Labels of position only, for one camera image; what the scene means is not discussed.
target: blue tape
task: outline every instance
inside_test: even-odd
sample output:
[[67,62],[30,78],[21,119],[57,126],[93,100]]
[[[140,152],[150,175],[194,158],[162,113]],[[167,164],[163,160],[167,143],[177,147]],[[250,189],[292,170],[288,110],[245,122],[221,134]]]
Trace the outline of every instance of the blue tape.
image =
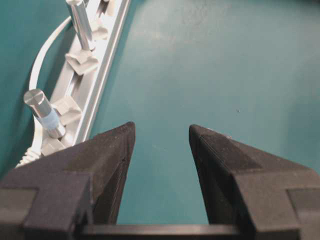
[[59,125],[59,116],[54,109],[51,110],[49,115],[45,117],[36,117],[36,119],[47,130],[55,129]]

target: teal table surface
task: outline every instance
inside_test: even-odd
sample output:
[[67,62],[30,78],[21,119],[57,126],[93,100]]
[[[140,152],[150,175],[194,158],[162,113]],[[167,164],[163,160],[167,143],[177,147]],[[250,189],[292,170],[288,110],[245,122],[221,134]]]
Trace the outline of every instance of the teal table surface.
[[[0,170],[31,145],[23,104],[64,0],[2,3]],[[43,64],[50,96],[71,39]],[[136,144],[119,224],[203,224],[188,129],[198,124],[320,173],[320,4],[314,0],[133,0],[91,136],[128,121]]]

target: silver peg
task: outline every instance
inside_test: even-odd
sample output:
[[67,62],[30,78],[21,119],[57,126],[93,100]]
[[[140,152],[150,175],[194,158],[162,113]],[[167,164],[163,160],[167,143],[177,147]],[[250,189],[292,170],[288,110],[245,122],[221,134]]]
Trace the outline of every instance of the silver peg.
[[95,49],[95,44],[90,27],[86,6],[83,0],[65,0],[72,23],[78,35],[83,50],[90,51]]
[[65,135],[66,129],[43,91],[40,89],[29,90],[24,94],[23,100],[31,108],[33,115],[47,130],[50,137],[58,139]]

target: metal cylinder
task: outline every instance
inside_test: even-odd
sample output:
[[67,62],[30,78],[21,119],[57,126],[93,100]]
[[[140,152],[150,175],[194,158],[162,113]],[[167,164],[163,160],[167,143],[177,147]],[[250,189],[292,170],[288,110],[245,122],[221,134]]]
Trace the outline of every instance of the metal cylinder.
[[50,137],[58,139],[65,135],[66,129],[43,91],[40,89],[29,90],[24,94],[23,100],[31,108],[33,115],[47,130]]
[[78,35],[83,50],[90,51],[95,48],[92,29],[90,27],[86,6],[83,0],[65,0],[72,23]]

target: white cable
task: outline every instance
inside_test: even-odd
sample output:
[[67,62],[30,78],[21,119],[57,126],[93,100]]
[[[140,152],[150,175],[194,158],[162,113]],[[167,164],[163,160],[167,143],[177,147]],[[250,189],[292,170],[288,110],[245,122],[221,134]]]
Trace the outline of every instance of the white cable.
[[[71,17],[69,16],[53,31],[53,33],[49,36],[49,38],[45,41],[45,43],[41,47],[39,53],[35,58],[34,64],[32,66],[30,80],[29,80],[29,90],[37,88],[40,69],[41,69],[42,63],[44,62],[47,51],[49,50],[53,42],[56,40],[58,35],[68,25],[70,21],[71,21]],[[35,117],[33,117],[33,121],[34,121],[34,135],[33,135],[32,145],[26,150],[24,156],[20,160],[17,167],[33,162],[39,159],[41,156],[43,129],[41,124],[36,120]]]

